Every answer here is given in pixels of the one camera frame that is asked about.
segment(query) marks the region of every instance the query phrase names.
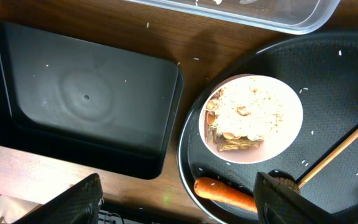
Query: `clear plastic lid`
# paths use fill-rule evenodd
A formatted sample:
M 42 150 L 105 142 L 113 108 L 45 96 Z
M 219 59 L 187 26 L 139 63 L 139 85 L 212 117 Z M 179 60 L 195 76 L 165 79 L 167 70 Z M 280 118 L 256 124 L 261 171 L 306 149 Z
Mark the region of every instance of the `clear plastic lid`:
M 128 0 L 289 34 L 321 27 L 340 0 Z

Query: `wooden chopstick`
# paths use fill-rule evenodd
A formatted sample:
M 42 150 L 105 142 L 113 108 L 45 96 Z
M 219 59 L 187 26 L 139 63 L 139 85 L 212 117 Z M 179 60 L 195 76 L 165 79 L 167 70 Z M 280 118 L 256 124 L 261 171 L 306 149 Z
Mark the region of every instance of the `wooden chopstick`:
M 313 168 L 301 181 L 298 183 L 299 188 L 304 186 L 312 177 L 314 177 L 322 168 L 331 162 L 337 155 L 339 155 L 347 146 L 358 138 L 358 128 L 345 141 L 343 141 L 336 149 L 333 150 L 327 157 L 325 157 L 315 168 Z

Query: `carrot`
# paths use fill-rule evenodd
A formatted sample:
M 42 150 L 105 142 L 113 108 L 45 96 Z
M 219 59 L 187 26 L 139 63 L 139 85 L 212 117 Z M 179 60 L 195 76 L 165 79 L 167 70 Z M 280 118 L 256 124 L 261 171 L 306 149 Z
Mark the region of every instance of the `carrot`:
M 251 212 L 258 212 L 253 197 L 208 177 L 197 179 L 194 183 L 194 191 L 202 198 L 228 203 Z

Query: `wooden surface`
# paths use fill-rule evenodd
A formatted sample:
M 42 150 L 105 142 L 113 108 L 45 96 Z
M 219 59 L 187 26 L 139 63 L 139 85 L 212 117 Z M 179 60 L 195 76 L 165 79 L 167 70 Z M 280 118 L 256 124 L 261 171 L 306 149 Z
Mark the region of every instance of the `wooden surface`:
M 191 201 L 178 174 L 176 145 L 187 111 L 235 59 L 289 35 L 118 0 L 0 0 L 0 19 L 180 62 L 185 78 L 160 177 L 140 180 L 0 147 L 0 194 L 46 203 L 97 172 L 107 200 L 213 222 Z M 341 1 L 325 27 L 337 26 L 358 26 L 358 0 Z

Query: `black baking tray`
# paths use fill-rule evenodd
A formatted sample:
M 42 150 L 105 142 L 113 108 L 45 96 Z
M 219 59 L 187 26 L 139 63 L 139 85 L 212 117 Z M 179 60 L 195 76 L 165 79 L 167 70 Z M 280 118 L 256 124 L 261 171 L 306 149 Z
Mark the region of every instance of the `black baking tray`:
M 163 59 L 0 21 L 0 145 L 141 179 L 183 90 Z
M 303 124 L 292 145 L 278 156 L 256 164 L 229 165 L 204 146 L 198 118 L 214 87 L 226 78 L 243 73 L 275 77 L 297 93 L 308 88 L 299 94 Z M 249 195 L 257 172 L 272 176 L 289 174 L 298 182 L 357 127 L 358 31 L 339 30 L 285 40 L 242 57 L 200 94 L 181 132 L 180 177 L 197 206 L 215 220 L 257 223 L 256 213 L 196 196 L 195 180 L 219 177 L 220 181 L 231 182 L 232 187 Z M 302 188 L 301 195 L 343 223 L 358 223 L 358 139 L 314 176 Z

